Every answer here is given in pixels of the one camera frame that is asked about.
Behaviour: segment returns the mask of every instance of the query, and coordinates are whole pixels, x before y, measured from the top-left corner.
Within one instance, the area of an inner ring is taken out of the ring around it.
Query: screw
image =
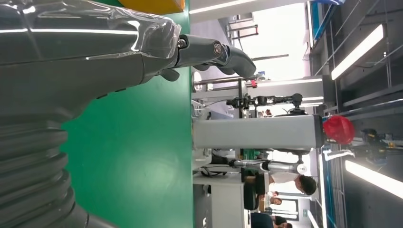
[[[216,55],[220,55],[221,52],[222,52],[221,44],[215,43],[215,44],[214,44],[214,53],[215,53]]]
[[[187,43],[184,39],[178,40],[178,48],[184,48],[186,47]]]

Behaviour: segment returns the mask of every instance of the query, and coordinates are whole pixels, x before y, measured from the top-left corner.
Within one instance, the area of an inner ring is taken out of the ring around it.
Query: red object
[[[355,129],[351,121],[347,118],[335,115],[323,123],[325,134],[336,140],[339,144],[349,144],[355,136]]]
[[[252,84],[252,88],[258,87],[258,86],[256,85],[256,81],[255,81],[255,80],[251,80],[250,83]]]

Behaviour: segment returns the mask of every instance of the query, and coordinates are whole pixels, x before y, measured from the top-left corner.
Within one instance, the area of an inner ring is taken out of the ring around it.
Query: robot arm
[[[306,166],[302,163],[301,158],[297,163],[287,163],[274,160],[232,160],[229,166],[233,168],[253,169],[259,172],[291,172],[296,174],[304,174],[307,171]]]
[[[251,98],[250,96],[245,98],[234,98],[232,100],[227,100],[227,105],[231,105],[234,108],[244,108],[249,109],[250,106],[267,106],[275,105],[280,103],[290,103],[295,106],[295,109],[299,109],[302,102],[301,94],[294,94],[292,96],[257,96]]]
[[[171,19],[83,0],[0,0],[0,227],[113,228],[75,202],[64,122],[96,98],[174,70],[252,61],[218,41],[179,36]]]

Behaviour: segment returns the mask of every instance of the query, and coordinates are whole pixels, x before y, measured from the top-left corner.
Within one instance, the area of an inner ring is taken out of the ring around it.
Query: black hair
[[[315,193],[317,189],[317,183],[312,177],[301,175],[299,177],[299,181],[301,182],[301,188],[305,194],[310,196]]]

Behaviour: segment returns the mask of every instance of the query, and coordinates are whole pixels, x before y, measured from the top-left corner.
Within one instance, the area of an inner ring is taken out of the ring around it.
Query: green floor
[[[170,17],[189,33],[187,14]],[[64,125],[77,202],[121,228],[193,227],[190,70],[179,72],[94,100]]]

